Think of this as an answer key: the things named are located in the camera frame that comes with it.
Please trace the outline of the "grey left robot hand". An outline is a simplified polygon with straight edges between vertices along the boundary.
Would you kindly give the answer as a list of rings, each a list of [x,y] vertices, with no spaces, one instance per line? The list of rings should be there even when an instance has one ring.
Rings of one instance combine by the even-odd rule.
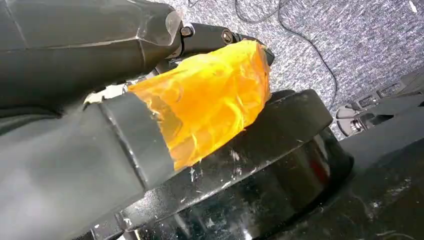
[[[71,240],[175,174],[135,94],[85,99],[184,56],[182,27],[148,0],[1,1],[1,239]]]

